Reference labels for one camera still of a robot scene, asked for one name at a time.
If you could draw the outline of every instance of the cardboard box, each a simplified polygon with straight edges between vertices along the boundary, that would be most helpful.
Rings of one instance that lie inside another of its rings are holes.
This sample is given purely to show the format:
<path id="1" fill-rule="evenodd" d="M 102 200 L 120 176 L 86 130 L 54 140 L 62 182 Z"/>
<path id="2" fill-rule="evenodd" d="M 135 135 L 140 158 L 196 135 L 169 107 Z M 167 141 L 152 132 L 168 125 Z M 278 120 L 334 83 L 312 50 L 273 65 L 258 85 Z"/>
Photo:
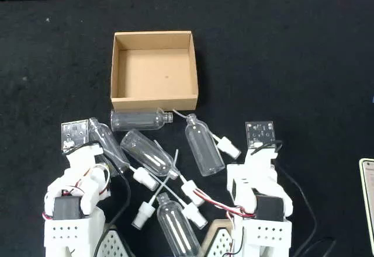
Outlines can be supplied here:
<path id="1" fill-rule="evenodd" d="M 110 89 L 116 111 L 194 110 L 199 91 L 191 31 L 115 33 Z"/>

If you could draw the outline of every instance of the white spray nozzle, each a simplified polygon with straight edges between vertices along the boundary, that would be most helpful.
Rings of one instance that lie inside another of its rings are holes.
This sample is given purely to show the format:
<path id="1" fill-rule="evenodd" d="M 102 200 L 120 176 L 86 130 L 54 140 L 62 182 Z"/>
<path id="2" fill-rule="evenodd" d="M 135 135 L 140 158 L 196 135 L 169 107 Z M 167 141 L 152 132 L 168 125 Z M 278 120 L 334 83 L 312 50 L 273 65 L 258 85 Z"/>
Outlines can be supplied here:
<path id="1" fill-rule="evenodd" d="M 201 230 L 208 223 L 199 209 L 193 203 L 189 203 L 182 211 L 183 215 L 190 219 Z"/>
<path id="2" fill-rule="evenodd" d="M 226 137 L 222 137 L 219 139 L 218 137 L 213 137 L 215 140 L 217 140 L 217 148 L 221 150 L 222 152 L 225 152 L 226 154 L 229 154 L 233 159 L 237 159 L 239 155 L 241 154 L 241 151 L 233 146 L 231 141 Z"/>
<path id="3" fill-rule="evenodd" d="M 152 178 L 152 176 L 149 174 L 148 171 L 146 171 L 144 168 L 137 168 L 134 171 L 133 178 L 138 181 L 140 184 L 145 185 L 148 189 L 155 191 L 158 183 L 156 180 Z"/>
<path id="4" fill-rule="evenodd" d="M 154 211 L 155 208 L 152 205 L 146 202 L 142 202 L 141 206 L 139 207 L 138 214 L 132 222 L 132 226 L 134 226 L 138 230 L 141 230 L 143 225 L 153 215 Z"/>
<path id="5" fill-rule="evenodd" d="M 184 194 L 186 196 L 188 196 L 191 201 L 196 205 L 196 206 L 201 206 L 204 202 L 204 200 L 199 197 L 197 194 L 195 194 L 193 191 L 195 189 L 197 189 L 198 187 L 196 186 L 196 184 L 194 183 L 193 180 L 188 180 L 187 182 L 185 182 L 181 189 L 182 191 L 184 192 Z"/>

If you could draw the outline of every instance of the black table surface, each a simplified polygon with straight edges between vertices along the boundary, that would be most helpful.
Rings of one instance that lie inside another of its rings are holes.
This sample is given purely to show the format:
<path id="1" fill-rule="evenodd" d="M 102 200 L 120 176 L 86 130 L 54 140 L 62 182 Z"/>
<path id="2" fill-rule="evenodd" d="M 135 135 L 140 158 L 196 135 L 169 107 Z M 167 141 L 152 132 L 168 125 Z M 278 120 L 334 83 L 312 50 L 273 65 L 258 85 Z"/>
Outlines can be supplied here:
<path id="1" fill-rule="evenodd" d="M 370 256 L 358 162 L 374 156 L 373 2 L 1 3 L 1 255 L 44 254 L 43 197 L 67 167 L 60 124 L 94 116 L 108 123 L 113 32 L 191 30 L 199 76 L 197 116 L 243 151 L 239 162 L 247 149 L 244 122 L 273 120 L 276 138 L 284 141 L 278 164 L 300 183 L 316 213 L 314 241 L 335 238 L 329 256 Z M 175 116 L 173 124 L 146 135 L 170 154 L 179 148 L 182 173 L 230 203 L 226 171 L 200 176 L 184 127 L 185 121 Z M 295 186 L 282 174 L 279 181 L 295 207 L 293 252 L 311 231 L 312 220 Z M 126 197 L 115 183 L 113 196 L 101 204 L 107 219 Z M 130 184 L 133 198 L 117 223 L 119 232 L 137 256 L 171 256 L 155 216 L 142 231 L 130 225 L 140 203 L 151 196 Z M 176 189 L 180 182 L 171 186 Z M 209 221 L 224 217 L 208 204 L 201 212 Z M 208 227 L 194 229 L 202 241 Z"/>

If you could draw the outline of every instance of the perforated white bracket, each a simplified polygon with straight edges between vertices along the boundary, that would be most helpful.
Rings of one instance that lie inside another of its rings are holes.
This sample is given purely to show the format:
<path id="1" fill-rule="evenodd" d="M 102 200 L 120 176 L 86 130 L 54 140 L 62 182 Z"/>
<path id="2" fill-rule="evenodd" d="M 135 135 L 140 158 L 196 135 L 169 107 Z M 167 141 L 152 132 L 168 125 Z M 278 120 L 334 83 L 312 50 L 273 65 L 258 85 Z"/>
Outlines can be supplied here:
<path id="1" fill-rule="evenodd" d="M 46 220 L 44 225 L 44 246 L 46 257 L 57 255 L 60 249 L 69 247 L 75 256 L 92 257 L 105 223 L 104 212 L 96 207 L 87 218 L 76 220 Z"/>
<path id="2" fill-rule="evenodd" d="M 115 230 L 108 232 L 101 243 L 99 252 L 101 257 L 129 257 L 126 248 Z"/>
<path id="3" fill-rule="evenodd" d="M 247 243 L 260 246 L 281 246 L 290 248 L 292 223 L 248 219 L 244 222 Z"/>
<path id="4" fill-rule="evenodd" d="M 205 257 L 221 257 L 230 251 L 233 239 L 225 228 L 219 229 Z"/>

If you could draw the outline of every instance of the clear plastic bottle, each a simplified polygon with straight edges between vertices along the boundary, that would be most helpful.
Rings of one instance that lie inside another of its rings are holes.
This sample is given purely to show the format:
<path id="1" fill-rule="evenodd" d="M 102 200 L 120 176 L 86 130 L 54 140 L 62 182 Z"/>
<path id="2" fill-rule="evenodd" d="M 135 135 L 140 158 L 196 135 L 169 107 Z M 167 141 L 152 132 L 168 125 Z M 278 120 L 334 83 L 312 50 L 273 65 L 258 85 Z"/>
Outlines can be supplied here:
<path id="1" fill-rule="evenodd" d="M 173 169 L 173 158 L 139 131 L 130 130 L 120 146 L 154 175 L 167 176 L 172 171 L 172 179 L 178 176 Z"/>
<path id="2" fill-rule="evenodd" d="M 209 176 L 224 169 L 224 162 L 208 126 L 198 120 L 195 114 L 189 114 L 186 120 L 188 123 L 185 130 L 186 137 L 201 175 Z"/>
<path id="3" fill-rule="evenodd" d="M 110 113 L 110 125 L 113 131 L 158 130 L 166 123 L 173 122 L 173 113 L 158 108 L 153 112 Z"/>
<path id="4" fill-rule="evenodd" d="M 88 119 L 89 123 L 89 131 L 88 137 L 89 140 L 97 140 L 100 142 L 101 146 L 103 147 L 104 153 L 109 156 L 113 162 L 116 164 L 118 169 L 121 172 L 124 172 L 129 168 L 129 160 L 125 156 L 124 152 L 119 147 L 119 144 L 115 137 L 113 136 L 112 131 L 106 124 L 102 124 L 98 122 L 96 118 Z M 112 164 L 106 160 L 104 157 L 103 160 L 107 162 L 109 166 Z"/>
<path id="5" fill-rule="evenodd" d="M 198 256 L 200 244 L 187 218 L 182 214 L 181 205 L 170 200 L 166 193 L 158 195 L 157 201 L 160 204 L 157 210 L 158 222 L 174 257 Z"/>

